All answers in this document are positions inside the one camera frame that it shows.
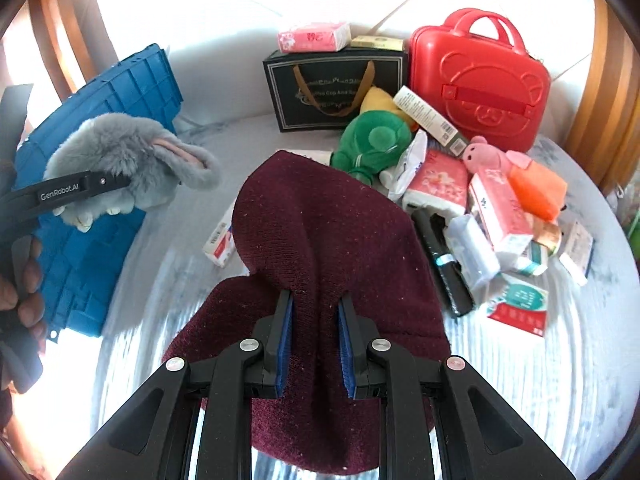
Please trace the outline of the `person's left hand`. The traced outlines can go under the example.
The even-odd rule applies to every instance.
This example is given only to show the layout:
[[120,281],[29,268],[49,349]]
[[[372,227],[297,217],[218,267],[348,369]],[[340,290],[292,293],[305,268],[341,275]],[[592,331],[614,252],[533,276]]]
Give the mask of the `person's left hand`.
[[42,243],[37,237],[33,237],[22,277],[25,289],[23,298],[8,280],[1,278],[0,309],[2,311],[17,310],[21,323],[37,341],[38,354],[43,356],[46,353],[48,326],[43,319],[44,300],[39,291],[42,283],[42,271],[37,259],[41,252]]

